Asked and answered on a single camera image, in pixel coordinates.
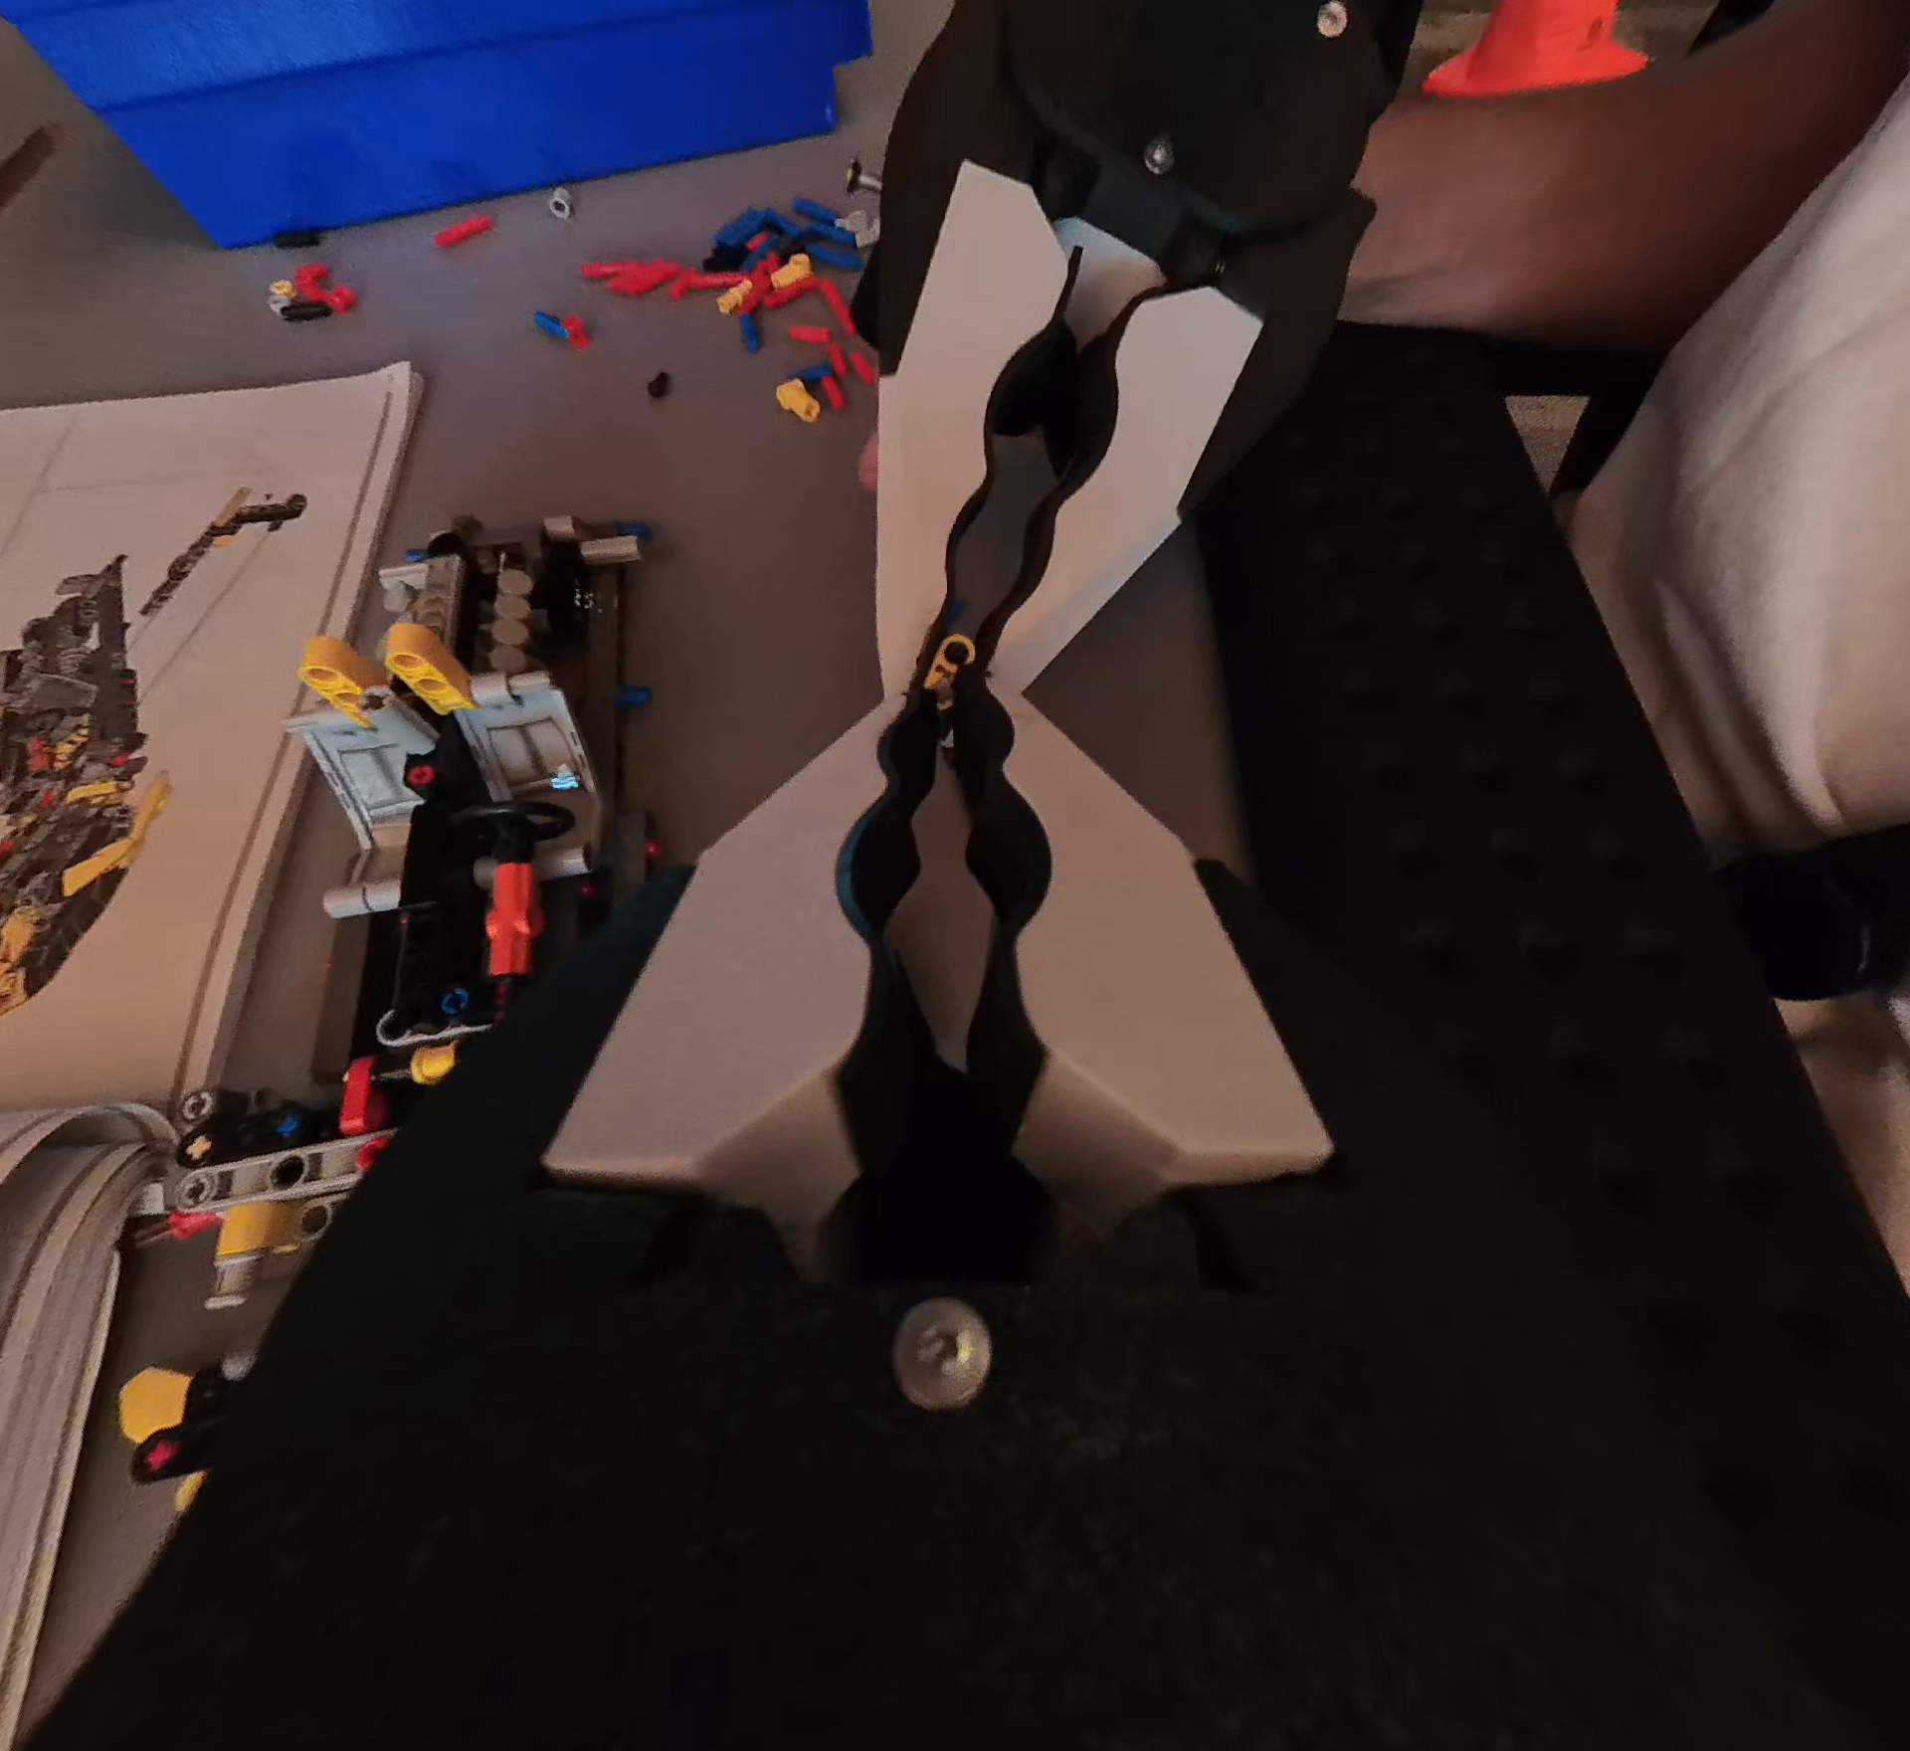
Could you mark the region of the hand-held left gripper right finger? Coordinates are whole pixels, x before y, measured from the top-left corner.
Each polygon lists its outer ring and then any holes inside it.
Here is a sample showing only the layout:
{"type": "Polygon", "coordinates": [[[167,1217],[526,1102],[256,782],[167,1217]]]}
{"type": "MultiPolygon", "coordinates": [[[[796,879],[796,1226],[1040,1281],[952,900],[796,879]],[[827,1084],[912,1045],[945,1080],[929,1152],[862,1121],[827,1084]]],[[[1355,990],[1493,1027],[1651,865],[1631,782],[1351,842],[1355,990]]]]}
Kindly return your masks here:
{"type": "Polygon", "coordinates": [[[970,1158],[1094,1233],[1334,1143],[1195,855],[1017,696],[970,689],[970,1158]]]}

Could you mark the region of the pile of red blue pins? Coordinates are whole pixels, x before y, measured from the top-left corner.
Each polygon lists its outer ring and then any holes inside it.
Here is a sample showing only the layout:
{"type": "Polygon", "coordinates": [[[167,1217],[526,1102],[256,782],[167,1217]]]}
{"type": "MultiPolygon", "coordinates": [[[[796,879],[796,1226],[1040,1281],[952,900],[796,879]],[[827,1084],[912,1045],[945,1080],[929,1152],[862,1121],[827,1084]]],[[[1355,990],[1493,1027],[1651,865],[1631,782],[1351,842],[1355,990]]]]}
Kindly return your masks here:
{"type": "Polygon", "coordinates": [[[577,258],[545,295],[511,308],[523,326],[571,353],[592,353],[599,319],[577,298],[652,301],[675,309],[707,309],[722,319],[746,353],[763,355],[781,322],[798,363],[777,379],[777,403],[815,420],[844,410],[857,383],[875,387],[875,349],[854,326],[848,277],[874,258],[874,224],[835,218],[824,204],[796,198],[791,214],[754,207],[710,237],[706,258],[618,255],[577,258]]]}

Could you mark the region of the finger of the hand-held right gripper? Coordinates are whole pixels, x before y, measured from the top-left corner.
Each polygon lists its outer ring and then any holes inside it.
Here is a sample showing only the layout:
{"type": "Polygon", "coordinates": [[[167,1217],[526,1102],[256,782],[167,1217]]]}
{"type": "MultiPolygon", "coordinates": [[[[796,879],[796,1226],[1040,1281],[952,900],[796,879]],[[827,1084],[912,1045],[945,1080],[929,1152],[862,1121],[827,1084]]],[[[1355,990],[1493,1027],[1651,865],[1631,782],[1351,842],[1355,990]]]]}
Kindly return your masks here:
{"type": "Polygon", "coordinates": [[[875,657],[889,700],[919,683],[952,527],[989,474],[999,379],[1053,322],[1076,329],[1084,262],[1030,183],[962,163],[898,366],[878,383],[875,657]]]}
{"type": "Polygon", "coordinates": [[[1135,298],[1093,346],[1077,446],[976,635],[993,689],[1027,692],[1172,537],[1257,342],[1259,319],[1205,284],[1135,298]]]}

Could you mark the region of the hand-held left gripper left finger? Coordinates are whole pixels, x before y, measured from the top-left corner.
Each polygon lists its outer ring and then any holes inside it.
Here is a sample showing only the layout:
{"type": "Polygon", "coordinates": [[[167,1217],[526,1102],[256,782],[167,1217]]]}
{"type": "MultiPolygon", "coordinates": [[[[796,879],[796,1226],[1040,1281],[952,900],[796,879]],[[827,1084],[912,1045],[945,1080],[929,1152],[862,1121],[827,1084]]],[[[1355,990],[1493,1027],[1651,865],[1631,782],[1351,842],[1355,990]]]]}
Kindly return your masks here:
{"type": "Polygon", "coordinates": [[[858,1178],[835,1074],[867,1011],[871,953],[840,855],[885,797],[885,700],[698,861],[543,1153],[581,1188],[686,1190],[763,1215],[801,1277],[858,1178]]]}

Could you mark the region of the person's right forearm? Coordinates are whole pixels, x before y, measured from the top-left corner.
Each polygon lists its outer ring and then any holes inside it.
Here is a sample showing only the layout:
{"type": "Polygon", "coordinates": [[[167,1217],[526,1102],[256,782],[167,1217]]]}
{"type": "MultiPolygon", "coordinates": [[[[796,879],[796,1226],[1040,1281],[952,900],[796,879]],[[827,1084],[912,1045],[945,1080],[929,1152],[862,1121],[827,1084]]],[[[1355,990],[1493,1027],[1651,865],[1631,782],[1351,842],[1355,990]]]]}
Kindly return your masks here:
{"type": "Polygon", "coordinates": [[[1589,87],[1388,109],[1343,319],[1554,346],[1672,346],[1907,76],[1907,0],[1782,0],[1589,87]]]}

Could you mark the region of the partly built toy car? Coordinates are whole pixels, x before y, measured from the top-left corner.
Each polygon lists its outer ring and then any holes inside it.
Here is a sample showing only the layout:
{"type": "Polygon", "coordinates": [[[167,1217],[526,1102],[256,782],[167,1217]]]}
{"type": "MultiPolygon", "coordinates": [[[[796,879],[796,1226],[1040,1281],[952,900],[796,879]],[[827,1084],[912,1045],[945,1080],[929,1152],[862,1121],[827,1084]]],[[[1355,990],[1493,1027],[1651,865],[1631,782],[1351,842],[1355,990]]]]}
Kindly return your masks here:
{"type": "Polygon", "coordinates": [[[202,1084],[175,1172],[132,1239],[210,1243],[204,1308],[241,1310],[300,1264],[399,1129],[656,861],[626,778],[652,692],[626,643],[642,521],[454,521],[382,574],[376,659],[314,640],[321,713],[300,736],[359,851],[328,912],[365,933],[335,1085],[202,1084]]]}

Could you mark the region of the open instruction booklet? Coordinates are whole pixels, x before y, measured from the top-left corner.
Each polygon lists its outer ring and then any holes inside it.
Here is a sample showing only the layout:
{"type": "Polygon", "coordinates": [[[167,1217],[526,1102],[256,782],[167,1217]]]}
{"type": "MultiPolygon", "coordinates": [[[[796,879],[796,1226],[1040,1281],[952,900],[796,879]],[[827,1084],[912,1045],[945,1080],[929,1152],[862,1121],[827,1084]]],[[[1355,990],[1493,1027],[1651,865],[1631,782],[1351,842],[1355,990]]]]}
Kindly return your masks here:
{"type": "Polygon", "coordinates": [[[210,1080],[422,402],[371,376],[4,412],[4,1746],[123,1236],[210,1080]]]}

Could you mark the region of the blue plastic bin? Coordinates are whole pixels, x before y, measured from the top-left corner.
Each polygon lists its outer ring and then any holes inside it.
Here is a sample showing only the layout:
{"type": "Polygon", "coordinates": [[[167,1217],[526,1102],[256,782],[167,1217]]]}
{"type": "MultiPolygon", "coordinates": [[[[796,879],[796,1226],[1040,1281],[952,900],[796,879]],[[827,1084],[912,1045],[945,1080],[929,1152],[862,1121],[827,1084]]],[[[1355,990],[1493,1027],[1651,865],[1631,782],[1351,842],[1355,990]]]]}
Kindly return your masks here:
{"type": "Polygon", "coordinates": [[[871,0],[4,0],[221,247],[835,127],[871,0]]]}

